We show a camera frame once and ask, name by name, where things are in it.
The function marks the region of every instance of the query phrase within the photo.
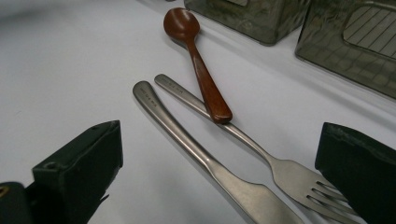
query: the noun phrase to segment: spoon handle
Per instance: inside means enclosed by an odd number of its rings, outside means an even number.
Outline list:
[[[225,103],[224,98],[210,76],[198,49],[193,41],[186,43],[189,50],[192,65],[198,79],[201,94],[204,98],[205,107],[210,118],[215,123],[226,123],[233,118],[230,107]]]

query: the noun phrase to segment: knife handle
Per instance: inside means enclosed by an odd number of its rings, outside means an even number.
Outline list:
[[[147,81],[134,85],[134,97],[143,108],[186,152],[210,173],[211,163],[218,161],[210,155],[169,113]]]

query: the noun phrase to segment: metal cutlery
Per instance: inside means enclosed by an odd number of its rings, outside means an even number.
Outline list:
[[[170,77],[160,74],[155,77],[155,82],[176,96],[178,100],[210,119],[202,101]],[[296,161],[280,160],[273,157],[231,122],[217,125],[264,158],[272,168],[275,183],[293,200],[339,222],[357,223],[346,215],[346,213],[357,215],[347,206],[347,199],[337,192],[336,188],[322,175],[307,169]]]
[[[147,81],[136,83],[133,93],[154,120],[221,185],[256,223],[303,223],[267,187],[248,183],[219,163],[173,118]]]

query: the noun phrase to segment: spoon bowl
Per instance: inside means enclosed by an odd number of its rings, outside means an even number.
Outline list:
[[[201,29],[198,20],[182,8],[171,9],[165,15],[163,28],[170,37],[182,42],[194,39]]]
[[[186,45],[210,118],[215,123],[229,122],[233,118],[233,113],[221,96],[212,76],[207,71],[204,60],[195,46],[195,37],[200,31],[198,20],[185,8],[172,8],[166,13],[163,19],[163,29],[176,42]]]

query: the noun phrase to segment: brown spoon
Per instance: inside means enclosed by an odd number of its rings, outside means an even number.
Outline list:
[[[170,37],[187,46],[210,118],[215,123],[230,121],[233,118],[233,113],[221,96],[195,46],[195,37],[200,31],[198,20],[187,9],[176,7],[166,13],[163,19],[163,28]]]

